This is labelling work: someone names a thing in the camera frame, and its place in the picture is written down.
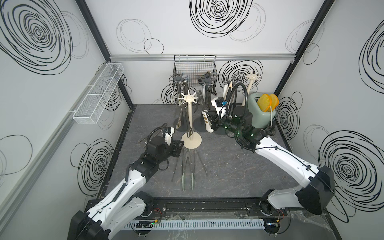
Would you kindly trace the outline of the dark grey rack stand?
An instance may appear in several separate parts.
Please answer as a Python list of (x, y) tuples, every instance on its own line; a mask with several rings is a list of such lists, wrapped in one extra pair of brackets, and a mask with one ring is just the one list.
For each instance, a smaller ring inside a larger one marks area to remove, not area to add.
[[(226, 101), (227, 98), (229, 97), (229, 94), (232, 92), (233, 90), (233, 81), (231, 81), (229, 84), (225, 84), (224, 86), (224, 89), (223, 89), (223, 98), (224, 100)], [(227, 130), (221, 126), (219, 126), (218, 123), (216, 123), (217, 121), (217, 117), (220, 117), (221, 114), (218, 112), (218, 110), (220, 110), (223, 106), (217, 106), (216, 104), (216, 100), (220, 100), (221, 98), (217, 97), (217, 98), (214, 98), (211, 103), (212, 103), (212, 106), (214, 107), (213, 109), (213, 113), (210, 114), (211, 116), (211, 128), (215, 131), (215, 132), (218, 132), (217, 135), (221, 135), (221, 136), (229, 136)], [(234, 106), (236, 105), (236, 94), (234, 94), (231, 99), (229, 100), (229, 110), (228, 110), (228, 113), (229, 112), (232, 112), (233, 111), (233, 108)]]
[(172, 93), (172, 101), (176, 104), (176, 112), (179, 112), (178, 120), (176, 121), (175, 129), (179, 129), (182, 126), (182, 116), (183, 116), (183, 95), (187, 95), (189, 89), (188, 85), (188, 76), (184, 76), (184, 74), (181, 75), (174, 75), (171, 77), (173, 80), (173, 93)]
[(202, 107), (202, 111), (210, 110), (211, 97), (212, 97), (212, 74), (206, 72), (202, 77), (198, 79), (198, 83), (205, 87), (205, 90), (197, 92), (198, 102), (195, 105), (194, 112), (196, 113), (199, 106)]

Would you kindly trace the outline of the cream tongs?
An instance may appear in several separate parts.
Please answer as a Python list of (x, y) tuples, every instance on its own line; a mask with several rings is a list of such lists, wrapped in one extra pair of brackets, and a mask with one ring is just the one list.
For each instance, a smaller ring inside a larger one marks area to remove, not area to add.
[(212, 129), (212, 124), (211, 124), (210, 120), (208, 119), (207, 112), (206, 111), (202, 111), (202, 115), (203, 115), (203, 119), (204, 119), (204, 122), (205, 122), (206, 131), (208, 133), (213, 133), (214, 130)]

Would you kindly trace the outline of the cream rack stand front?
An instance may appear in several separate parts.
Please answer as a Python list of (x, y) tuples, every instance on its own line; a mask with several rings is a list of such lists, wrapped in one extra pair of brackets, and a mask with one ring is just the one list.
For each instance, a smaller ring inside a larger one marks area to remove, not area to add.
[(193, 131), (193, 113), (192, 113), (192, 103), (197, 103), (198, 97), (197, 93), (193, 95), (188, 91), (187, 94), (182, 93), (182, 97), (179, 97), (179, 100), (182, 101), (182, 104), (187, 103), (188, 108), (188, 121), (187, 121), (187, 132), (182, 136), (182, 141), (184, 141), (184, 146), (187, 149), (194, 150), (197, 149), (202, 143), (202, 137), (199, 133)]

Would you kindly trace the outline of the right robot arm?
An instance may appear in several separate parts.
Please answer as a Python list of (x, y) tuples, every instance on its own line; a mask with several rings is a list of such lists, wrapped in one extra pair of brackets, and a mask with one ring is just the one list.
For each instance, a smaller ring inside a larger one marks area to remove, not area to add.
[(335, 196), (333, 171), (311, 164), (277, 144), (271, 138), (273, 125), (265, 129), (255, 128), (248, 109), (248, 94), (245, 94), (244, 106), (232, 102), (238, 88), (247, 89), (243, 83), (228, 85), (226, 97), (214, 98), (213, 110), (202, 112), (206, 130), (211, 133), (222, 128), (233, 133), (234, 140), (242, 149), (271, 161), (298, 183), (294, 188), (268, 190), (259, 201), (259, 208), (265, 216), (286, 208), (301, 208), (321, 215)]

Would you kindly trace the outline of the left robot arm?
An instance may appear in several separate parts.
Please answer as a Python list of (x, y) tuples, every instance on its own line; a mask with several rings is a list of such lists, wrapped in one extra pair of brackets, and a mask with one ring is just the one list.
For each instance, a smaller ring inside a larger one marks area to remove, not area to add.
[(169, 157), (179, 157), (184, 141), (173, 139), (173, 127), (160, 126), (149, 134), (147, 146), (138, 160), (127, 167), (123, 180), (102, 200), (85, 212), (77, 212), (71, 219), (69, 240), (111, 240), (117, 232), (138, 216), (152, 212), (152, 197), (141, 188)]

